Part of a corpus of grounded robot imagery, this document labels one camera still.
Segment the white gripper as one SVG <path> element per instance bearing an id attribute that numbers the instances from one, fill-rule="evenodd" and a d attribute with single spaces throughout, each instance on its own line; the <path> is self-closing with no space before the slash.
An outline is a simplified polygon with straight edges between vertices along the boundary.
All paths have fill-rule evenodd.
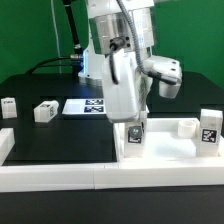
<path id="1" fill-rule="evenodd" d="M 105 59 L 102 67 L 106 115 L 112 123 L 136 121 L 146 110 L 149 79 L 138 70 L 134 52 L 120 50 L 113 55 L 113 59 L 117 84 L 112 81 L 109 58 Z M 132 138 L 140 138 L 142 127 L 131 126 L 129 133 Z"/>

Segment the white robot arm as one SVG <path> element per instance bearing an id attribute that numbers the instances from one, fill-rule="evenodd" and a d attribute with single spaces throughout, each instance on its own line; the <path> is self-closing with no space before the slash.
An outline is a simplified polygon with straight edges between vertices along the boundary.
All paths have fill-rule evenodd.
<path id="1" fill-rule="evenodd" d="M 126 124 L 128 136 L 141 138 L 146 127 L 146 98 L 153 82 L 143 62 L 154 45 L 154 0 L 85 2 L 90 30 L 85 73 L 102 85 L 108 120 Z"/>

